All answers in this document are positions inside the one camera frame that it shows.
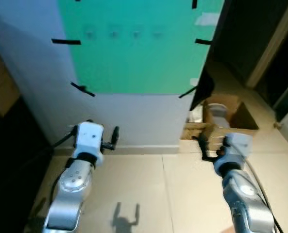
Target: black tape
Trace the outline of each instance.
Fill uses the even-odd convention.
[[[86,153],[86,152],[81,152],[77,155],[77,160],[83,160],[83,161],[87,161],[89,163],[91,163],[91,165],[93,165],[94,168],[95,164],[97,162],[97,157],[95,157],[93,154],[90,153]]]
[[[202,44],[202,45],[211,45],[212,41],[211,40],[196,39],[195,43]]]
[[[182,97],[188,95],[189,93],[191,93],[191,92],[193,92],[195,89],[197,89],[197,87],[198,87],[198,86],[195,86],[195,87],[191,88],[190,90],[188,90],[188,91],[186,91],[185,93],[181,94],[178,98],[181,99]]]
[[[52,43],[54,43],[54,44],[62,44],[62,45],[81,45],[81,41],[80,40],[52,39]]]
[[[72,85],[73,87],[76,87],[79,91],[83,93],[86,93],[92,97],[95,97],[95,94],[86,90],[86,86],[78,86],[77,84],[74,84],[73,82],[71,82],[70,85]]]
[[[198,0],[193,0],[193,1],[192,1],[192,8],[193,8],[193,9],[196,9],[196,8],[197,8],[197,5],[198,5]]]

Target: black cable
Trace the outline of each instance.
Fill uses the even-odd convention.
[[[64,143],[65,141],[67,141],[68,139],[70,139],[72,136],[76,135],[77,134],[77,126],[75,126],[72,131],[70,133],[68,133],[65,137],[63,137],[61,140],[59,140],[58,142],[54,143],[52,145],[53,148],[61,145],[62,143]],[[63,174],[63,172],[65,171],[66,169],[64,168],[62,170],[62,172],[55,178],[52,186],[51,186],[51,190],[50,190],[50,196],[49,196],[49,206],[51,206],[52,202],[53,202],[53,195],[54,195],[54,190],[55,190],[55,187],[61,177],[61,175]]]
[[[249,170],[250,170],[251,173],[253,174],[253,176],[254,176],[257,184],[258,184],[258,187],[260,188],[260,191],[261,191],[261,193],[262,193],[262,195],[263,195],[263,197],[264,197],[264,199],[265,199],[265,200],[263,200],[263,199],[261,198],[262,201],[264,202],[264,204],[269,208],[269,210],[270,210],[271,213],[272,213],[272,216],[273,216],[273,219],[274,219],[274,231],[275,231],[275,233],[278,232],[276,228],[279,229],[279,232],[280,232],[280,233],[283,233],[283,230],[282,230],[280,224],[278,223],[278,221],[277,221],[276,218],[274,217],[274,214],[273,214],[271,205],[270,205],[270,203],[269,203],[269,201],[268,201],[267,194],[266,194],[266,192],[265,192],[264,187],[262,186],[262,184],[261,184],[261,182],[260,182],[259,177],[257,176],[257,174],[256,174],[253,166],[250,164],[250,162],[249,162],[247,159],[245,159],[245,162],[246,162],[247,166],[249,167]]]
[[[0,186],[0,191],[6,189],[8,187],[8,183],[12,182],[22,170],[24,170],[26,167],[28,167],[31,164],[33,164],[34,162],[36,162],[39,158],[50,156],[51,153],[53,152],[53,149],[55,147],[57,147],[57,146],[61,145],[62,143],[64,143],[66,140],[71,138],[71,136],[76,135],[76,132],[77,132],[77,127],[75,126],[72,129],[72,131],[70,133],[68,133],[67,135],[65,135],[61,140],[59,140],[58,142],[54,143],[52,146],[48,146],[48,147],[44,148],[34,158],[32,158],[32,159],[28,160],[27,162],[25,162],[14,173],[11,174],[11,177],[9,179],[7,179],[7,180],[2,182],[2,185]]]

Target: tile grout line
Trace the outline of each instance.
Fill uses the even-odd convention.
[[[168,181],[167,181],[167,178],[166,178],[166,175],[165,175],[163,155],[161,155],[161,158],[162,158],[163,177],[164,177],[165,189],[166,189],[167,199],[168,199],[169,214],[170,214],[170,216],[171,216],[172,233],[174,233],[173,213],[172,213],[171,203],[170,203],[170,200],[169,200],[169,186],[168,186]]]

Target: dark wall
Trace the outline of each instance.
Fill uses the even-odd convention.
[[[288,35],[256,87],[280,121],[288,113]]]
[[[214,55],[245,82],[267,47],[288,0],[232,0]]]
[[[22,98],[0,118],[0,232],[22,232],[51,160],[49,143]]]

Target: door frame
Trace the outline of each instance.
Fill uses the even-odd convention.
[[[288,87],[287,89],[284,91],[284,93],[280,96],[280,98],[275,102],[275,104],[273,105],[273,109],[276,109],[277,106],[279,105],[279,103],[281,103],[281,101],[283,101],[283,99],[285,98],[285,96],[288,94]]]
[[[288,7],[285,10],[271,40],[268,43],[265,51],[261,55],[256,67],[249,76],[245,85],[249,88],[255,88],[266,69],[269,67],[271,61],[273,60],[275,54],[278,52],[284,38],[288,34]]]

